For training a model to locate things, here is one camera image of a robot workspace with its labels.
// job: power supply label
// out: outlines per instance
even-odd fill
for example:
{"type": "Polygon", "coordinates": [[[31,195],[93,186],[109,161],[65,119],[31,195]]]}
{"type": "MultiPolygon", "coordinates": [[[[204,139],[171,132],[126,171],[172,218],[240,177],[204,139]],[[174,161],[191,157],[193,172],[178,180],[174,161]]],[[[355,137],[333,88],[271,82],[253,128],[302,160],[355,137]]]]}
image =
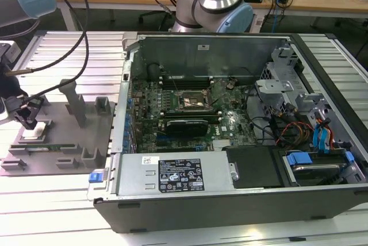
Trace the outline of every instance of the power supply label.
{"type": "Polygon", "coordinates": [[[200,159],[160,160],[159,191],[182,193],[205,190],[200,159]]]}

